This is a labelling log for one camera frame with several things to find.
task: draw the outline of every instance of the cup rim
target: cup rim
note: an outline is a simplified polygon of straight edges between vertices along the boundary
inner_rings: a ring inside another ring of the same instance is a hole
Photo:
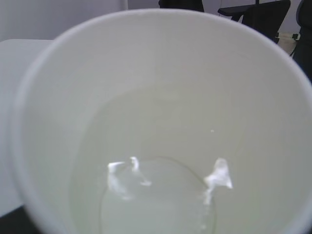
[[[312,110],[312,87],[307,77],[301,71],[299,66],[292,61],[292,59],[286,54],[281,48],[276,46],[271,40],[261,35],[257,31],[242,25],[240,23],[218,17],[216,15],[208,13],[200,13],[195,11],[187,11],[180,9],[139,9],[139,10],[128,10],[108,15],[100,16],[89,21],[86,21],[80,25],[77,25],[65,33],[57,37],[49,46],[46,48],[32,65],[27,70],[19,88],[17,91],[16,99],[12,107],[12,117],[9,123],[9,146],[11,151],[10,166],[13,169],[14,181],[17,185],[17,189],[25,207],[41,230],[44,230],[47,234],[65,234],[70,233],[61,220],[59,220],[52,212],[48,209],[47,205],[41,200],[39,193],[36,191],[35,186],[31,180],[29,173],[25,167],[25,160],[23,155],[22,140],[21,140],[21,128],[22,120],[24,116],[25,105],[27,103],[28,94],[31,92],[32,85],[36,81],[36,76],[41,70],[41,67],[49,60],[50,56],[54,54],[63,44],[70,41],[72,37],[75,37],[81,31],[101,24],[104,21],[117,20],[124,17],[132,17],[136,15],[188,15],[194,17],[202,17],[212,21],[218,21],[223,24],[230,25],[231,27],[244,32],[250,36],[257,37],[263,44],[268,46],[274,53],[296,74],[301,90],[303,91],[306,99],[309,102],[310,109]],[[312,217],[312,191],[309,196],[309,200],[306,202],[305,207],[302,209],[299,215],[294,218],[284,230],[281,230],[281,234],[293,234],[293,233],[304,233],[311,226]]]

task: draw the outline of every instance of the liquid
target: liquid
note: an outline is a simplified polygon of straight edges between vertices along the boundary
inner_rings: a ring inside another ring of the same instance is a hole
[[[215,231],[217,204],[203,205],[201,178],[211,173],[218,157],[235,152],[244,128],[231,99],[219,92],[207,85],[154,86],[103,106],[81,143],[69,189],[80,233]],[[152,185],[138,186],[125,167],[118,174],[129,191],[125,200],[108,190],[107,165],[129,163],[133,156]]]

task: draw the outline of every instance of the black office chair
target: black office chair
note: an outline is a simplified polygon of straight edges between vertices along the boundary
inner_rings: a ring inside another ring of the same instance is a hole
[[[312,82],[312,0],[301,1],[296,18],[301,29],[293,59]]]
[[[275,38],[291,5],[290,0],[271,1],[253,5],[220,8],[218,13],[232,16],[232,20],[239,21],[243,16],[242,23],[246,26],[267,36],[274,42]]]

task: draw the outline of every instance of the chair backrest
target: chair backrest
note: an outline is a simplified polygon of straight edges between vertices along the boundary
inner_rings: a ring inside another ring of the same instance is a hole
[[[279,0],[254,5],[244,13],[242,23],[275,41],[275,35],[290,5],[290,0]]]
[[[300,27],[312,30],[312,0],[302,0],[296,14]]]

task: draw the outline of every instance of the white table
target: white table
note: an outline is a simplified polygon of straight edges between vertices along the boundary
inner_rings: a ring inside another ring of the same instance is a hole
[[[25,39],[0,42],[0,217],[22,205],[8,167],[9,110],[26,69],[50,43]]]

